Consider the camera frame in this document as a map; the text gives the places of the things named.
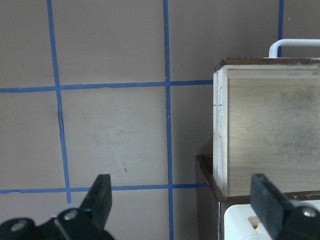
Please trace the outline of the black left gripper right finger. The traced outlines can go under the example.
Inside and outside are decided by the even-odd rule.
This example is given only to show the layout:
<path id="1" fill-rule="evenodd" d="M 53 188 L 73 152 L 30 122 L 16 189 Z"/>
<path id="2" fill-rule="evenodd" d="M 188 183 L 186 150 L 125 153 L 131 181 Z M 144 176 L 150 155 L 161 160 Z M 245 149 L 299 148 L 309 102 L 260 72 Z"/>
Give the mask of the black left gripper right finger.
<path id="1" fill-rule="evenodd" d="M 293 203 L 263 173 L 251 176 L 250 205 L 273 240 L 279 237 L 294 209 Z"/>

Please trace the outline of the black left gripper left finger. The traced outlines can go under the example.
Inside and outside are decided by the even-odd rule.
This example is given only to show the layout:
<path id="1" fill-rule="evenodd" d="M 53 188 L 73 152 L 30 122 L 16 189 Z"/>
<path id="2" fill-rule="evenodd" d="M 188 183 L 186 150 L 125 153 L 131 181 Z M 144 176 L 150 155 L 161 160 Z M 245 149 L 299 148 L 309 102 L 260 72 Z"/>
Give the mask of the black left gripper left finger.
<path id="1" fill-rule="evenodd" d="M 81 202 L 79 209 L 99 230 L 104 230 L 111 208 L 111 176 L 110 174 L 99 174 Z"/>

